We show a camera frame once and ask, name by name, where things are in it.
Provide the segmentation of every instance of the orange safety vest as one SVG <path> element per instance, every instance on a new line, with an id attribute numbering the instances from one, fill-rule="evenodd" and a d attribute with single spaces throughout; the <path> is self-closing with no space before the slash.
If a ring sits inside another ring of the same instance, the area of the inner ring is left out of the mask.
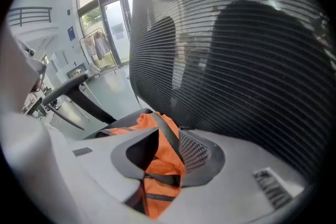
<path id="1" fill-rule="evenodd" d="M 179 128 L 173 120 L 166 115 L 160 115 L 155 112 L 166 124 L 171 131 L 179 138 Z M 126 134 L 133 130 L 140 130 L 149 127 L 159 128 L 159 146 L 155 154 L 155 158 L 147 168 L 144 179 L 144 188 L 146 192 L 146 201 L 149 217 L 156 219 L 170 204 L 170 202 L 180 193 L 181 180 L 177 184 L 171 184 L 171 180 L 166 180 L 165 176 L 170 175 L 167 179 L 182 178 L 185 175 L 185 166 L 181 160 L 181 156 L 176 153 L 163 133 L 162 125 L 157 123 L 157 116 L 152 114 L 141 114 L 137 119 L 137 125 L 128 128 L 112 128 L 109 129 L 111 135 Z"/>

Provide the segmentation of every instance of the balcony railing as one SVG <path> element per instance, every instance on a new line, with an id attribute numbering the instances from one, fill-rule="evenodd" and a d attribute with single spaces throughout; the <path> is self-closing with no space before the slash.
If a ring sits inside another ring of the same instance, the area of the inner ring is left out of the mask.
<path id="1" fill-rule="evenodd" d="M 8 12 L 8 22 L 10 26 L 34 23 L 50 22 L 50 7 L 20 7 L 12 8 Z"/>

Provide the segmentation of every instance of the wall sign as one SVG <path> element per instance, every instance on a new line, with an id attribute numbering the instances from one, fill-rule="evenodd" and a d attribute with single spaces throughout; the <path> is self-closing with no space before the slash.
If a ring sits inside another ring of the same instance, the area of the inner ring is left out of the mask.
<path id="1" fill-rule="evenodd" d="M 74 27 L 71 26 L 69 29 L 68 29 L 68 35 L 69 35 L 69 38 L 70 38 L 70 41 L 72 41 L 73 39 L 75 39 L 75 32 L 74 32 Z"/>

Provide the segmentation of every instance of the chair backrest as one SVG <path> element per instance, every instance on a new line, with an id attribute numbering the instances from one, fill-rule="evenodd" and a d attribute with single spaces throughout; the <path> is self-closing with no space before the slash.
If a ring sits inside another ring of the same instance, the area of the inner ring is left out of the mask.
<path id="1" fill-rule="evenodd" d="M 256 143 L 311 182 L 335 124 L 327 21 L 315 0 L 134 0 L 131 85 L 177 125 Z"/>

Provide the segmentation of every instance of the orange fabric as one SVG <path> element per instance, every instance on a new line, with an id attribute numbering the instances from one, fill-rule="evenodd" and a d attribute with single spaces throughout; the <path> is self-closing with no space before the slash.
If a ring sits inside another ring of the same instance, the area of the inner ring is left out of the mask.
<path id="1" fill-rule="evenodd" d="M 166 115 L 161 116 L 165 122 L 172 129 L 174 134 L 179 137 L 179 128 L 173 122 L 173 120 Z M 157 123 L 151 114 L 141 114 L 136 121 L 138 124 L 129 128 L 133 130 L 140 130 L 144 128 L 157 127 Z M 110 131 L 114 134 L 127 134 L 130 131 L 113 128 Z M 157 159 L 153 160 L 147 168 L 147 173 L 155 173 L 160 175 L 181 175 L 181 178 L 185 175 L 185 166 L 170 146 L 168 140 L 159 129 L 159 146 L 155 156 Z M 144 179 L 145 192 L 148 194 L 160 194 L 171 197 L 176 197 L 180 193 L 180 187 L 172 187 L 155 179 Z M 147 207 L 149 217 L 156 219 L 170 204 L 168 201 L 160 201 L 154 199 L 147 199 Z"/>

